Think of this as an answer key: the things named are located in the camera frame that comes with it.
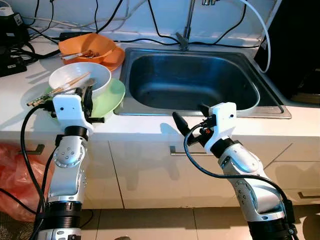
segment green plate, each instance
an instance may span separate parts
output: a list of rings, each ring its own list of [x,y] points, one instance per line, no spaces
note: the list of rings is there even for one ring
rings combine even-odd
[[[50,92],[52,89],[48,87],[45,93]],[[106,90],[93,99],[93,110],[91,117],[102,118],[104,115],[113,111],[124,99],[126,93],[125,85],[118,79],[111,78]]]

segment sink basin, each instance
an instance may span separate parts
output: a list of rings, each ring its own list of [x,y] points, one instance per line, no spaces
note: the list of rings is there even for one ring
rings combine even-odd
[[[127,48],[120,80],[120,115],[201,116],[198,104],[233,102],[240,117],[290,117],[241,53]]]

